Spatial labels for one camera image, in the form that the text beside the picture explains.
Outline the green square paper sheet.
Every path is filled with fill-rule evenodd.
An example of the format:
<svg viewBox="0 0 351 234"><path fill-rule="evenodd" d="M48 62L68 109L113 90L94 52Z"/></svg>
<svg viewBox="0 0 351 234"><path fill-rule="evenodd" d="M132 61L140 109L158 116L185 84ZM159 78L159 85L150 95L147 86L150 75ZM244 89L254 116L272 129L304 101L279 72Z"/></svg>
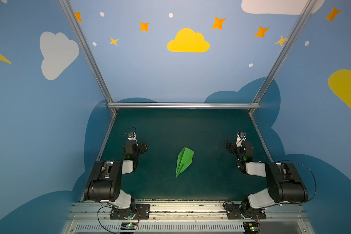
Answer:
<svg viewBox="0 0 351 234"><path fill-rule="evenodd" d="M191 149L184 147L177 157L176 164L176 177L178 177L184 170L188 168L192 164L194 151Z"/></svg>

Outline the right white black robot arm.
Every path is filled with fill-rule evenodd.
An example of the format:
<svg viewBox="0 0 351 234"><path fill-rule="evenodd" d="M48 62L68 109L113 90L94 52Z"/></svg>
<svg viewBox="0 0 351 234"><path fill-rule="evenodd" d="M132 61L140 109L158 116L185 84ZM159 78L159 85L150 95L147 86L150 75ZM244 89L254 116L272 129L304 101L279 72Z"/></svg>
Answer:
<svg viewBox="0 0 351 234"><path fill-rule="evenodd" d="M226 149L237 156L241 173L266 179L267 187L246 195L239 205L227 201L224 208L243 219L265 216L265 209L280 204L301 204L309 200L309 192L296 166L291 162L254 162L253 145L248 141L227 142Z"/></svg>

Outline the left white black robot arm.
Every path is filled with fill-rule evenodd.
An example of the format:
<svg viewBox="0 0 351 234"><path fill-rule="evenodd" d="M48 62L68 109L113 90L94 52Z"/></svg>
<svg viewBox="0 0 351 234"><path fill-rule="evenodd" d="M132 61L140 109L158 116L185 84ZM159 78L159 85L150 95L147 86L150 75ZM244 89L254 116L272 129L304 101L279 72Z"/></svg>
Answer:
<svg viewBox="0 0 351 234"><path fill-rule="evenodd" d="M106 203L111 207L110 219L139 220L141 211L149 206L137 207L135 199L121 188L122 176L133 173L138 167L138 157L148 151L147 143L129 139L124 145L121 160L101 160L94 163L84 189L86 200Z"/></svg>

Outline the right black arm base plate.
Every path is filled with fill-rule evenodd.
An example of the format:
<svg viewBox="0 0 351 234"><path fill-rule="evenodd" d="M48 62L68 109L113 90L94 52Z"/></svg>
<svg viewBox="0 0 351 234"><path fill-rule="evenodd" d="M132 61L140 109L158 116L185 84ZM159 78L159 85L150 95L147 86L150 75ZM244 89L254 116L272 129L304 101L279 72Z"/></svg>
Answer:
<svg viewBox="0 0 351 234"><path fill-rule="evenodd" d="M260 220L265 220L267 219L267 216L265 214L264 210L258 210L258 209L248 209L244 210L239 207L239 205L232 204L232 203L226 203L223 205L223 208L225 209L227 213L228 219L260 219Z"/></svg>

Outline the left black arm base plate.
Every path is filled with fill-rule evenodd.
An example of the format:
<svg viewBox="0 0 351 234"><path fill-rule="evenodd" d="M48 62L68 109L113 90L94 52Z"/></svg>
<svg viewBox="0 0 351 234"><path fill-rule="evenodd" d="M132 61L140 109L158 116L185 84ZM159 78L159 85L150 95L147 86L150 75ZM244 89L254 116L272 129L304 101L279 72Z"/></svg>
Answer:
<svg viewBox="0 0 351 234"><path fill-rule="evenodd" d="M111 220L139 220L149 219L150 205L149 204L132 204L127 209L118 209L113 207L110 212Z"/></svg>

